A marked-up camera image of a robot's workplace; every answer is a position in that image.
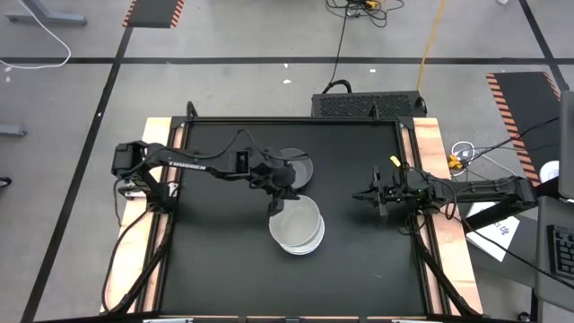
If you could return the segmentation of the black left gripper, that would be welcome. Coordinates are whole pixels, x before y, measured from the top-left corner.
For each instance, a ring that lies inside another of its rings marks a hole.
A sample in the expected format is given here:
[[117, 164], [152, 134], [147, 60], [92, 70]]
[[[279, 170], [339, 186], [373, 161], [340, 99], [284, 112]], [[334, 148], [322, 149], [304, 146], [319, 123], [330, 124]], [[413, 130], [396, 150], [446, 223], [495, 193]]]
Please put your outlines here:
[[262, 189], [272, 198], [267, 214], [274, 216], [284, 209], [283, 200], [299, 200], [295, 189], [295, 170], [287, 161], [253, 160], [249, 163], [251, 189]]

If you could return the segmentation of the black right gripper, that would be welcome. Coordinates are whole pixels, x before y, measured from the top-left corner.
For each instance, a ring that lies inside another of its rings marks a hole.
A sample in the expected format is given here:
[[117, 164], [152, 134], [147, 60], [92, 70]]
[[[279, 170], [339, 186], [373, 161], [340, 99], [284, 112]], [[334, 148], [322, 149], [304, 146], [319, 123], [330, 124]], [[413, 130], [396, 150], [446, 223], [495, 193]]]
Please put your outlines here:
[[370, 189], [354, 193], [352, 197], [373, 204], [380, 218], [408, 218], [416, 214], [416, 203], [421, 196], [420, 189], [408, 186], [404, 171], [399, 172], [398, 179], [385, 182], [379, 166], [375, 165]]

